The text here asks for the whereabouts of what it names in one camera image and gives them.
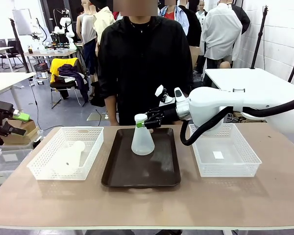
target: black tray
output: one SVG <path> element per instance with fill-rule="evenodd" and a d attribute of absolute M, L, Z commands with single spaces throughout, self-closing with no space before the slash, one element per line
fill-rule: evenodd
<path fill-rule="evenodd" d="M 113 188 L 172 187 L 181 182 L 173 130 L 155 129 L 155 150 L 139 156 L 132 152 L 135 129 L 117 131 L 101 183 Z"/>

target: white plastic bottle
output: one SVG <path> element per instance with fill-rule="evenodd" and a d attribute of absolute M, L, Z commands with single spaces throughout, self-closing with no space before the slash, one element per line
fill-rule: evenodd
<path fill-rule="evenodd" d="M 152 140 L 151 134 L 146 127 L 137 127 L 138 123 L 147 120 L 146 114 L 135 115 L 135 132 L 132 142 L 132 151 L 137 155 L 147 155 L 153 152 L 155 144 Z"/>

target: gray floor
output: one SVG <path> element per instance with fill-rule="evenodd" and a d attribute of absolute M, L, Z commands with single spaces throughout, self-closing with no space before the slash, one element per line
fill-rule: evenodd
<path fill-rule="evenodd" d="M 24 86 L 23 89 L 17 90 L 20 102 L 23 106 L 24 112 L 30 114 L 31 118 L 37 122 L 37 107 L 35 105 L 34 96 L 29 86 L 28 81 L 23 81 L 19 86 Z M 97 109 L 100 113 L 105 111 L 105 108 L 92 106 L 90 103 L 84 107 L 80 107 L 74 92 L 70 93 L 68 100 L 63 100 L 53 110 L 51 107 L 51 96 L 49 85 L 34 86 L 32 87 L 37 99 L 39 108 L 39 124 L 41 129 L 47 129 L 55 125 L 63 126 L 98 126 L 99 121 L 87 121 L 86 119 L 90 113 L 96 112 Z M 59 93 L 55 95 L 55 100 L 59 98 Z M 0 95 L 0 100 L 14 104 L 14 100 L 10 91 Z M 102 120 L 100 126 L 107 126 L 109 122 Z M 133 231 L 88 231 L 86 235 L 153 235 L 158 231 L 155 230 L 133 230 Z M 56 230 L 9 230 L 0 229 L 0 235 L 74 235 L 74 231 L 56 231 Z M 185 230 L 183 235 L 222 235 L 222 231 L 195 231 Z M 248 235 L 294 235 L 294 230 L 279 230 L 279 231 L 250 231 Z"/>

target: brown table surface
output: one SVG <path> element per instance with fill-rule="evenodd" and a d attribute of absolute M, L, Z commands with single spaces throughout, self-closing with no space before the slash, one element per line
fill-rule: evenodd
<path fill-rule="evenodd" d="M 64 53 L 59 53 L 59 52 L 50 52 L 50 53 L 46 53 L 46 52 L 40 52 L 40 51 L 33 51 L 32 54 L 29 54 L 29 52 L 25 52 L 24 56 L 29 57 L 29 56 L 69 56 L 71 54 L 76 53 L 76 50 L 69 50 L 67 52 Z"/>
<path fill-rule="evenodd" d="M 237 127 L 262 160 L 254 178 L 201 178 L 192 147 L 174 129 L 181 184 L 171 189 L 109 189 L 101 177 L 116 131 L 85 181 L 36 181 L 26 165 L 53 129 L 0 187 L 0 226 L 57 229 L 294 228 L 294 145 L 264 123 Z"/>

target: yellow cloth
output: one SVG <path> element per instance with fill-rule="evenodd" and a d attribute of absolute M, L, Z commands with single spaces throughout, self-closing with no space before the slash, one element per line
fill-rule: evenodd
<path fill-rule="evenodd" d="M 51 80 L 50 83 L 55 82 L 54 76 L 59 76 L 58 68 L 60 68 L 63 65 L 75 65 L 76 60 L 78 58 L 72 58 L 72 59 L 53 59 L 50 67 L 51 72 Z"/>

